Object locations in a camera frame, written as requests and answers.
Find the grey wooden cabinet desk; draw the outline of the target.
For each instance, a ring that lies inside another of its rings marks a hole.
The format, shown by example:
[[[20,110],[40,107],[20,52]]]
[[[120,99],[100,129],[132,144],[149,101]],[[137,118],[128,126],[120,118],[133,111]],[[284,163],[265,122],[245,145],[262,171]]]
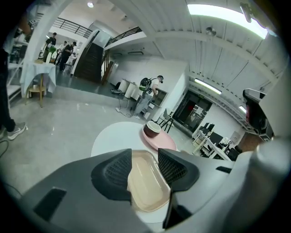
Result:
[[[161,109],[161,106],[168,95],[166,91],[160,89],[157,90],[158,94],[153,96],[145,110],[144,118],[146,120],[151,120],[154,117],[154,115]]]

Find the white metal frame desk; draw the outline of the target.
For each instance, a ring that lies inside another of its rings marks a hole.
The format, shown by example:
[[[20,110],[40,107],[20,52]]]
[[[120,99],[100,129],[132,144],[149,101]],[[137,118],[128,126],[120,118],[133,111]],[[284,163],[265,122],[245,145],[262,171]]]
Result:
[[[197,137],[192,143],[192,145],[194,146],[192,154],[198,155],[199,151],[204,147],[205,144],[210,147],[209,152],[206,154],[208,158],[213,159],[215,155],[218,155],[223,160],[231,161],[231,159],[225,154],[225,152],[217,147],[216,144],[210,140],[210,137],[204,134],[202,130],[199,130]]]

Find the white vase with green plant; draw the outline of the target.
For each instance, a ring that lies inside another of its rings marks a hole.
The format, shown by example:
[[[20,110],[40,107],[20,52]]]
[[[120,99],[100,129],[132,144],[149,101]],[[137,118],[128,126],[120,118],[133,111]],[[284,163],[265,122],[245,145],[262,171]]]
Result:
[[[49,44],[45,49],[43,62],[49,64],[52,58],[52,55],[55,53],[55,51],[56,51],[55,46],[52,44]]]

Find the beige rectangular tray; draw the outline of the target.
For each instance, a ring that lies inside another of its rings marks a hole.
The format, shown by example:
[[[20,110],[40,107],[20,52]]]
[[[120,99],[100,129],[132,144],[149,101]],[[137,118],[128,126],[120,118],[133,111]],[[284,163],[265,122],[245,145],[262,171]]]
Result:
[[[131,193],[133,208],[140,212],[153,212],[169,202],[170,187],[150,152],[132,151],[132,169],[128,176],[127,190]]]

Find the long ceiling light panel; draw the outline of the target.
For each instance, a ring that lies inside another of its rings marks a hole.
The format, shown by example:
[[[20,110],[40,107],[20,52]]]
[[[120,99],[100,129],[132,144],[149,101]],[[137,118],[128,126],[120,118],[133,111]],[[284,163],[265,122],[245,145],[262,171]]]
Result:
[[[247,22],[243,13],[231,9],[203,4],[188,4],[187,7],[191,15],[214,17],[232,22],[250,30],[262,39],[265,39],[268,34],[267,29],[260,26],[256,20],[251,19],[250,22]]]

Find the black computer monitor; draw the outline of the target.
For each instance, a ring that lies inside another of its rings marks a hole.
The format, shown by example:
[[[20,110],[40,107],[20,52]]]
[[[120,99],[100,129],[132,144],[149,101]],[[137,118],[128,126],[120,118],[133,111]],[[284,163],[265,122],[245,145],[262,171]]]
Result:
[[[214,128],[215,124],[212,123],[206,123],[202,129],[202,133],[205,136],[209,136],[212,132],[213,132],[213,128]]]
[[[215,132],[212,132],[209,136],[209,139],[213,144],[218,145],[222,141],[223,137]]]

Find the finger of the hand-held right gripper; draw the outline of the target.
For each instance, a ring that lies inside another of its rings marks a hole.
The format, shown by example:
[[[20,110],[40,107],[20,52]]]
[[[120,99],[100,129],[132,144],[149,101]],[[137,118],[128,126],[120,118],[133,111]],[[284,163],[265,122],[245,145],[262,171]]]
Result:
[[[246,104],[246,122],[260,138],[272,138],[274,136],[272,127],[259,105],[265,95],[263,92],[249,88],[243,91],[243,98]]]
[[[246,230],[269,208],[288,175],[288,138],[260,144],[252,153],[238,198],[224,230]]]

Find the pink round tray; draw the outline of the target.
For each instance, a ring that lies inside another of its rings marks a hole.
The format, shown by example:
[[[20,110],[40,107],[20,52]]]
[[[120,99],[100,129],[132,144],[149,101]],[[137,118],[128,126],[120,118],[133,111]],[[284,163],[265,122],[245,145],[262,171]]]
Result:
[[[174,140],[163,130],[154,138],[148,137],[143,129],[141,129],[141,134],[143,139],[155,150],[159,148],[177,150]]]

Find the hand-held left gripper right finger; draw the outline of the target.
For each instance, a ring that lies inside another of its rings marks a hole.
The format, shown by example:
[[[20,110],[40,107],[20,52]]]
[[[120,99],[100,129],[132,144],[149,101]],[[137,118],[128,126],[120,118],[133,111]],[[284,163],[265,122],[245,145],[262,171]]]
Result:
[[[170,187],[163,228],[170,229],[200,211],[218,192],[234,164],[160,148],[158,168]]]

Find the white and brown cup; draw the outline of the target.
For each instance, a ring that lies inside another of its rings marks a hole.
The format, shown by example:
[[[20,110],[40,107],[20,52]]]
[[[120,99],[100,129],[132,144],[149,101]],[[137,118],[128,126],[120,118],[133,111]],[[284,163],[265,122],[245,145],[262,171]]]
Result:
[[[148,121],[144,127],[143,132],[149,137],[154,138],[161,132],[161,127],[154,121]]]

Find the table with light blue cloth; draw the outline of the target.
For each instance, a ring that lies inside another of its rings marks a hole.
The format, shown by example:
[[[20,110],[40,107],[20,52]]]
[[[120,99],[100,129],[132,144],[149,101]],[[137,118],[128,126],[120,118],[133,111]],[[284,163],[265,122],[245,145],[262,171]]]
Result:
[[[40,77],[40,83],[33,87],[33,80]],[[39,93],[40,107],[43,107],[43,96],[46,91],[53,93],[56,88],[56,66],[51,63],[25,62],[20,77],[22,96],[27,101],[31,92]]]

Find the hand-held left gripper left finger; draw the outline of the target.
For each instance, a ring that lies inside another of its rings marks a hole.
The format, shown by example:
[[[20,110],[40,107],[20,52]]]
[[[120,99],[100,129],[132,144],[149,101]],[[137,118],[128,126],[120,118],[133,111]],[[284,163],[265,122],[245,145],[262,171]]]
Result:
[[[68,163],[31,187],[19,205],[44,233],[152,233],[128,191],[132,150]]]

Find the ceiling tube light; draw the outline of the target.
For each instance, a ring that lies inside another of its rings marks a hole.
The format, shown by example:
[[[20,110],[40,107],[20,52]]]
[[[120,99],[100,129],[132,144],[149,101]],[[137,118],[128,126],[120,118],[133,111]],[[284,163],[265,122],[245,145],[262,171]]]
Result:
[[[215,92],[218,95],[220,95],[222,93],[220,90],[216,89],[215,87],[213,87],[213,86],[211,86],[211,85],[209,85],[209,84],[207,84],[207,83],[205,83],[205,82],[203,82],[203,81],[201,81],[201,80],[199,80],[197,78],[194,80],[194,82],[196,84],[202,85],[203,87]]]

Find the dark wooden staircase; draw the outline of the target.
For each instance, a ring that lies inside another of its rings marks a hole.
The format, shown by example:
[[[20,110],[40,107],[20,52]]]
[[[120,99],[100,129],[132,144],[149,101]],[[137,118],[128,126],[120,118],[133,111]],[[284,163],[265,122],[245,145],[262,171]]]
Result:
[[[102,30],[93,31],[78,55],[71,75],[104,85],[114,64],[110,60],[110,48],[108,46],[139,32],[142,32],[142,30],[135,27],[112,38]]]

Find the dark glass entrance door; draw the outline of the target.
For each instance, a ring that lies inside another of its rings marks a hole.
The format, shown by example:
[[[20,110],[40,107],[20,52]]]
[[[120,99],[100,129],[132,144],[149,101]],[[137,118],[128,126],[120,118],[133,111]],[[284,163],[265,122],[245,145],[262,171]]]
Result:
[[[174,126],[189,137],[200,127],[212,103],[202,95],[187,91],[173,114]]]

